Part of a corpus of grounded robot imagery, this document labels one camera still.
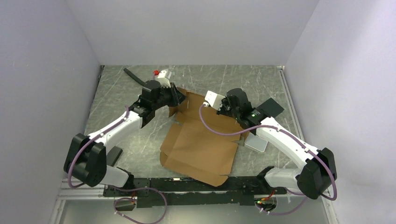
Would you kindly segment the brown cardboard box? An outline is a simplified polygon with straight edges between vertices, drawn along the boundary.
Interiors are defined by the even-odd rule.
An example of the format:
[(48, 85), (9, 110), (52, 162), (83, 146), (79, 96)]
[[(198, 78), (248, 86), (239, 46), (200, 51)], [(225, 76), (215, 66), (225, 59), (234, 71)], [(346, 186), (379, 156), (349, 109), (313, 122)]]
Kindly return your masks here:
[(222, 185), (232, 170), (238, 141), (247, 133), (235, 133), (242, 128), (233, 118), (217, 115), (212, 108), (203, 108), (206, 124), (217, 133), (209, 131), (199, 117), (199, 107), (204, 96), (179, 89), (185, 101), (178, 107), (169, 108), (173, 123), (160, 147), (160, 164), (167, 169), (194, 178), (214, 187)]

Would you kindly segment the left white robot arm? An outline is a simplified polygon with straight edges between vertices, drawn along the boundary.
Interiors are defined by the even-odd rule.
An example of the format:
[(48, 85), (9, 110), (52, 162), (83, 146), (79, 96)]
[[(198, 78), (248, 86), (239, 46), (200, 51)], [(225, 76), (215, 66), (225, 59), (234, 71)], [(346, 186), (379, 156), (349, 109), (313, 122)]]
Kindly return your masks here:
[(122, 196), (130, 195), (134, 190), (134, 175), (109, 166), (109, 151), (127, 135), (146, 126), (155, 117), (156, 110), (177, 107), (185, 99), (186, 95), (174, 83), (161, 85), (159, 81), (147, 81), (137, 101), (127, 106), (115, 121), (89, 135), (76, 134), (64, 163), (69, 187), (107, 185)]

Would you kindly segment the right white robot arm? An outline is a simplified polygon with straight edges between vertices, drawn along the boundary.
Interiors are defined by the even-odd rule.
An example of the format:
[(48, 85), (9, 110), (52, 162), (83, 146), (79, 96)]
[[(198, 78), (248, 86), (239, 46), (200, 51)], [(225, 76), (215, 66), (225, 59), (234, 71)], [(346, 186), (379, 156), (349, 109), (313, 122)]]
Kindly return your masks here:
[(271, 143), (297, 166), (296, 169), (268, 168), (257, 181), (260, 192), (268, 194), (276, 187), (283, 187), (298, 189), (310, 199), (320, 196), (331, 201), (337, 199), (334, 153), (326, 147), (318, 149), (306, 143), (281, 126), (275, 118), (284, 108), (274, 99), (253, 107), (245, 91), (234, 88), (224, 96), (208, 92), (205, 100), (217, 114), (235, 119), (243, 132)]

